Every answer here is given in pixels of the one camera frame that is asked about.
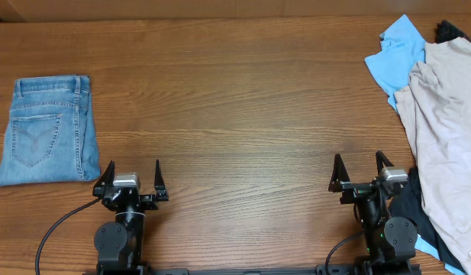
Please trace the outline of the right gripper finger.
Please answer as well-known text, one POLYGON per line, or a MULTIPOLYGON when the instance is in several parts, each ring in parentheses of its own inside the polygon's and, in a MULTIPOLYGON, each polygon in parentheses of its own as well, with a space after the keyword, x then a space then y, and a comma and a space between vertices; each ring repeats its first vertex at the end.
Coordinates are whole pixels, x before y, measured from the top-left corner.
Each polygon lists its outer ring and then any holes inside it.
POLYGON ((344 162, 340 154, 334 156, 334 168, 331 176, 331 185, 349 184, 350 178, 344 166, 344 162))
POLYGON ((378 174, 384 174, 390 167, 394 167, 394 164, 382 151, 378 150, 376 152, 376 166, 378 174))

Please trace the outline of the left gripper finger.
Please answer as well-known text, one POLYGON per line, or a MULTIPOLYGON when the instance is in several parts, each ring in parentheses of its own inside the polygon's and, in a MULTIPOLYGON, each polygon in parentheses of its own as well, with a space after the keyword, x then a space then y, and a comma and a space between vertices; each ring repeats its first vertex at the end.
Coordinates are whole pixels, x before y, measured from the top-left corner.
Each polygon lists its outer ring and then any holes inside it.
POLYGON ((105 172, 100 176, 97 183, 95 184, 95 188, 111 185, 114 180, 114 177, 115 177, 115 162, 111 160, 105 172))
POLYGON ((166 195, 166 186, 162 177, 159 160, 156 160, 154 189, 156 190, 156 194, 158 196, 166 195))

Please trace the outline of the beige cotton shorts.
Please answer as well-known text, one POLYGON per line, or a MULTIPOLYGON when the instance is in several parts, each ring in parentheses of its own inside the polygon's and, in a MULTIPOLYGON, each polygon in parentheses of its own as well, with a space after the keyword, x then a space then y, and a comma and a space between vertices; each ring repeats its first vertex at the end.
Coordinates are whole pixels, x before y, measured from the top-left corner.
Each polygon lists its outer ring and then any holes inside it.
POLYGON ((471 43, 426 44, 395 93, 418 167, 422 209, 471 274, 471 43))

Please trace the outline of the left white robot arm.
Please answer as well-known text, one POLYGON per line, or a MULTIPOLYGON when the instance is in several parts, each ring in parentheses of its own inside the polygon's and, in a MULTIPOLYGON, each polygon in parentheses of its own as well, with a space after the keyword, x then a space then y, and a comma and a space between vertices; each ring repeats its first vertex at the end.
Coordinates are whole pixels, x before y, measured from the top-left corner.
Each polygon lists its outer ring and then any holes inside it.
POLYGON ((156 162, 154 193, 140 194, 136 173, 116 174, 112 161, 94 185, 92 195, 115 213, 113 222, 101 225, 94 237, 98 252, 97 274, 152 274, 151 265, 142 260, 145 212, 157 210, 158 202, 169 200, 156 162))

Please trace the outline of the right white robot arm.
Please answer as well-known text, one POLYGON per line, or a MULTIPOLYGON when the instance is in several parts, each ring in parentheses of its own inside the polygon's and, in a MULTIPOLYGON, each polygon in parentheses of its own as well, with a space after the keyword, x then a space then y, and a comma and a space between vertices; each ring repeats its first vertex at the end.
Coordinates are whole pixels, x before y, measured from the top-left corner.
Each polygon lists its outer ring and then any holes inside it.
POLYGON ((368 183, 352 183, 341 155, 334 156, 334 168, 328 190, 340 193, 340 204, 352 205, 354 218, 361 231, 336 244, 328 253, 323 266, 315 269, 321 274, 420 274, 415 257, 418 228, 415 222, 401 216, 393 217, 386 202, 401 193, 408 174, 395 167, 385 154, 376 152, 377 176, 368 183), (330 264, 333 254, 353 240, 363 237, 367 254, 356 257, 351 264, 330 264))

